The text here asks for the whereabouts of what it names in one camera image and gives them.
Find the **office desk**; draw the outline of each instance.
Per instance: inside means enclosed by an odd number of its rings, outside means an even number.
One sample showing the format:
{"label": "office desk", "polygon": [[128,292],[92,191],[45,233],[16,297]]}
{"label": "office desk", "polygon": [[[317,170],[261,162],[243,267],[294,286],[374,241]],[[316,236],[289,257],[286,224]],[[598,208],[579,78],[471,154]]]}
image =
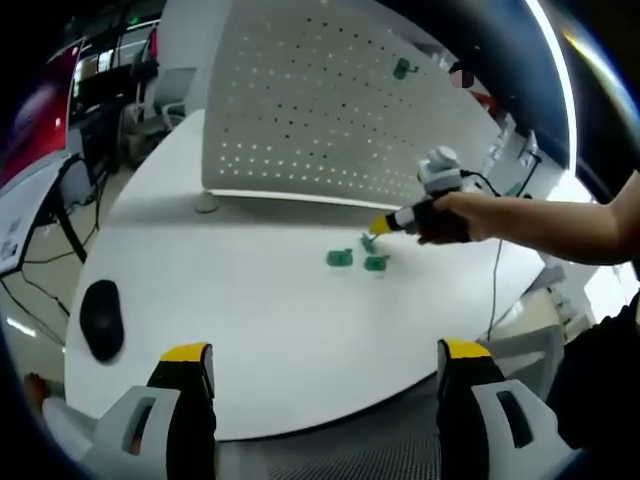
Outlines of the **office desk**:
{"label": "office desk", "polygon": [[[387,236],[388,270],[376,275],[358,245],[374,210],[236,198],[195,213],[203,120],[195,112],[149,156],[93,245],[67,333],[71,407],[100,416],[167,349],[207,341],[217,438],[292,432],[401,392],[435,371],[439,338],[486,330],[495,241],[419,247]],[[340,248],[355,263],[331,269],[324,257]],[[542,268],[536,252],[504,245],[498,316]],[[110,365],[92,358],[78,323],[85,290],[103,278],[118,284],[125,330]]]}

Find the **computer mouse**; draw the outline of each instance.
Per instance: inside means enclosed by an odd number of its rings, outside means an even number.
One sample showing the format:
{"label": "computer mouse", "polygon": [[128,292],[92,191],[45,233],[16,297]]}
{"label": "computer mouse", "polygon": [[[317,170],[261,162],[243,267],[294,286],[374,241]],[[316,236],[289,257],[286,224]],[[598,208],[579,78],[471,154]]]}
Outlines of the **computer mouse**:
{"label": "computer mouse", "polygon": [[80,329],[99,362],[108,362],[118,354],[124,343],[124,328],[114,282],[98,280],[87,288],[80,306]]}

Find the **computer monitor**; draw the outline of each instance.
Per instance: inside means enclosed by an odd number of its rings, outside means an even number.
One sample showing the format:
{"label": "computer monitor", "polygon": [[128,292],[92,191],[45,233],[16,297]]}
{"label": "computer monitor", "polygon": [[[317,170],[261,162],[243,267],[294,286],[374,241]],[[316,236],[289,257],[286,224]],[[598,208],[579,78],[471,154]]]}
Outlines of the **computer monitor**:
{"label": "computer monitor", "polygon": [[37,215],[70,156],[69,99],[82,43],[44,65],[0,145],[0,276],[20,267]]}

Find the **human arm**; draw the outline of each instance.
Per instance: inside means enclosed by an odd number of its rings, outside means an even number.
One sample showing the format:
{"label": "human arm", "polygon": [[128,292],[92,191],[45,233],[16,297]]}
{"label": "human arm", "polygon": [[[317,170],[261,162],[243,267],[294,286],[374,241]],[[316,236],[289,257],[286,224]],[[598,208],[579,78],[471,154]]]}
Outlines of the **human arm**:
{"label": "human arm", "polygon": [[[434,206],[465,218],[476,241],[502,238],[585,264],[611,265],[640,256],[638,173],[608,205],[451,193]],[[442,241],[428,231],[420,238],[421,243]]]}

